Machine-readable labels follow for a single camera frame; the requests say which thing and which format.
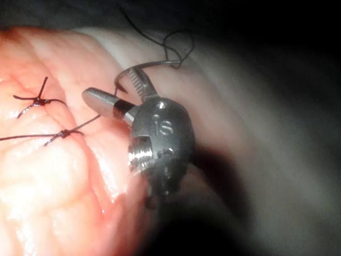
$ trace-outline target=skin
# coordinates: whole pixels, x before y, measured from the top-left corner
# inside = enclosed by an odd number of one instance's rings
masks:
[[[161,96],[188,110],[197,156],[206,160],[196,164],[248,237],[269,252],[333,255],[341,244],[338,163],[308,128],[295,126],[300,117],[246,65],[242,50],[198,38],[180,70],[147,73]],[[96,115],[83,90],[113,93],[123,68],[163,58],[161,48],[128,30],[3,30],[0,136],[71,129]],[[28,102],[12,95],[35,97],[45,76],[43,98],[67,107],[53,102],[17,119]],[[118,96],[139,103],[125,82],[129,94]],[[3,255],[130,255],[150,227],[146,183],[127,167],[128,128],[99,118],[81,131],[47,147],[47,138],[0,142]]]

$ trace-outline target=black suture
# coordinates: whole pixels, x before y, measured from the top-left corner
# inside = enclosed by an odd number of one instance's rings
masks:
[[[99,118],[100,115],[95,116],[94,118],[91,118],[90,120],[86,121],[85,123],[71,129],[71,130],[61,130],[59,133],[52,133],[52,134],[30,134],[30,135],[16,135],[16,136],[10,136],[10,137],[4,137],[0,138],[0,141],[3,140],[12,140],[12,139],[20,139],[20,138],[33,138],[33,137],[52,137],[50,138],[45,144],[44,147],[50,144],[52,141],[54,141],[56,138],[61,137],[61,138],[66,138],[72,133],[79,133],[81,135],[84,135],[83,132],[78,131],[80,128],[83,126],[87,125],[88,123],[91,123],[92,121],[95,121],[97,118]]]
[[[18,100],[33,100],[33,103],[31,105],[29,105],[28,107],[26,107],[25,109],[23,109],[17,116],[17,118],[19,118],[20,116],[22,116],[22,114],[24,114],[27,110],[29,110],[31,107],[33,106],[44,106],[46,104],[49,104],[51,103],[52,101],[57,101],[57,102],[60,102],[60,103],[63,103],[65,106],[66,106],[66,103],[62,100],[58,100],[58,99],[42,99],[41,96],[43,94],[43,90],[45,88],[45,84],[46,84],[46,81],[47,81],[48,77],[46,76],[45,79],[44,79],[44,82],[43,82],[43,85],[42,87],[40,88],[40,92],[38,94],[37,97],[34,97],[34,98],[23,98],[23,97],[19,97],[19,96],[16,96],[16,95],[13,95],[13,97],[15,99],[18,99]]]
[[[151,41],[151,42],[153,42],[153,43],[155,43],[155,44],[157,44],[157,45],[160,45],[160,46],[162,46],[162,47],[164,48],[166,61],[169,60],[168,51],[172,51],[172,52],[174,52],[174,53],[177,55],[177,57],[179,58],[180,63],[179,63],[177,66],[171,65],[171,67],[174,68],[174,69],[179,69],[179,68],[181,67],[183,61],[184,61],[186,58],[188,58],[189,54],[194,50],[194,46],[195,46],[195,45],[194,45],[194,37],[193,37],[192,32],[190,32],[190,30],[188,30],[188,29],[179,29],[179,30],[176,30],[176,31],[171,32],[171,33],[169,33],[168,35],[166,35],[166,36],[164,37],[162,43],[161,43],[161,42],[158,42],[157,40],[155,40],[155,39],[151,38],[150,36],[147,36],[145,33],[143,33],[143,32],[142,32],[142,31],[141,31],[141,30],[140,30],[140,29],[131,21],[131,19],[129,18],[129,16],[127,15],[127,13],[126,13],[126,12],[123,10],[123,8],[118,4],[118,2],[117,2],[117,1],[115,1],[115,2],[116,2],[116,4],[117,4],[117,6],[119,7],[121,13],[123,14],[123,16],[125,17],[125,19],[127,20],[127,22],[133,27],[133,29],[135,29],[136,32],[138,32],[141,36],[143,36],[143,37],[146,38],[147,40],[149,40],[149,41]],[[181,55],[179,54],[179,52],[178,52],[176,49],[174,49],[173,47],[170,47],[170,46],[166,45],[167,39],[168,39],[170,36],[175,35],[175,34],[178,34],[178,33],[188,33],[189,36],[190,36],[190,39],[191,39],[191,45],[192,45],[192,46],[191,46],[190,50],[188,51],[188,53],[187,53],[184,57],[181,57]]]
[[[97,115],[97,116],[95,116],[94,118],[91,118],[90,120],[88,120],[88,121],[86,121],[85,123],[83,123],[83,124],[81,124],[81,125],[79,125],[79,126],[77,126],[77,127],[75,127],[75,128],[73,128],[73,129],[71,129],[71,130],[61,130],[59,133],[56,133],[56,134],[54,134],[53,136],[52,136],[52,138],[50,138],[49,139],[49,141],[48,142],[46,142],[45,144],[44,144],[44,147],[45,146],[47,146],[48,144],[50,144],[52,141],[54,141],[56,138],[58,138],[58,137],[61,137],[61,138],[66,138],[67,136],[69,136],[70,134],[72,134],[72,133],[79,133],[79,134],[81,134],[81,135],[84,135],[84,133],[83,132],[80,132],[80,131],[78,131],[80,128],[82,128],[83,126],[85,126],[85,125],[87,125],[87,124],[89,124],[89,123],[91,123],[91,122],[93,122],[93,121],[95,121],[97,118],[99,118],[100,117],[100,115]]]

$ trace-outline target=metallic tool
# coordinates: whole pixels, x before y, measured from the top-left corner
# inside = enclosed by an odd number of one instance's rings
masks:
[[[148,207],[154,207],[179,190],[193,157],[192,123],[181,104],[158,95],[140,66],[128,68],[117,76],[115,84],[124,91],[118,83],[122,74],[129,74],[142,100],[141,105],[136,106],[96,88],[86,89],[82,96],[101,116],[121,120],[131,128],[129,168],[148,179],[146,203]]]

